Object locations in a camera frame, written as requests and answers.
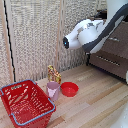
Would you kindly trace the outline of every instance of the toy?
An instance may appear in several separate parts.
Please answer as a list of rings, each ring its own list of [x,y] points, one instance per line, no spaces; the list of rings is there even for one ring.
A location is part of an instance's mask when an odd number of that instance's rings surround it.
[[[55,81],[58,84],[61,84],[61,75],[57,72],[57,70],[52,66],[48,66],[48,80]]]
[[[51,101],[56,101],[59,96],[60,84],[55,81],[47,83],[46,94],[50,97]]]
[[[79,90],[79,87],[72,82],[64,82],[61,85],[62,93],[63,95],[67,97],[73,97],[76,95],[77,91]]]

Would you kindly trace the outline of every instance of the wall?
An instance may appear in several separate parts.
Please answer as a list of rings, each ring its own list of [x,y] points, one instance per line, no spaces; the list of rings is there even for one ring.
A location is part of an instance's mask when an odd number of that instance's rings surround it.
[[[97,10],[107,9],[106,0],[99,0]]]
[[[13,68],[7,36],[4,3],[0,1],[0,87],[13,83]]]
[[[16,81],[45,78],[48,65],[61,72],[86,63],[83,49],[67,50],[62,39],[96,13],[98,0],[5,1]]]

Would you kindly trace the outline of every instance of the red basket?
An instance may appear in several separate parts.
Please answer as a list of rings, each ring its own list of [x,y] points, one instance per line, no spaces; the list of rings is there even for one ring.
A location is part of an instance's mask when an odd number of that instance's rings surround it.
[[[32,80],[0,89],[5,109],[16,128],[45,128],[56,110],[53,102]]]

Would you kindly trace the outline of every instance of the red bowl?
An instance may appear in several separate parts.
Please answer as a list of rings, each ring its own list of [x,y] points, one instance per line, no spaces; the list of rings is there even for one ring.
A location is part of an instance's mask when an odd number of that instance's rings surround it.
[[[78,86],[72,82],[64,82],[61,85],[62,94],[67,97],[73,97],[79,90]]]

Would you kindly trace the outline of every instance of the small figurine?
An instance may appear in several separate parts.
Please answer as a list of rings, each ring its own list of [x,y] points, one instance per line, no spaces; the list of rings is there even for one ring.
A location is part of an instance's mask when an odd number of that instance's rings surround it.
[[[55,81],[58,84],[61,84],[61,75],[57,72],[57,70],[52,66],[48,66],[48,80]]]

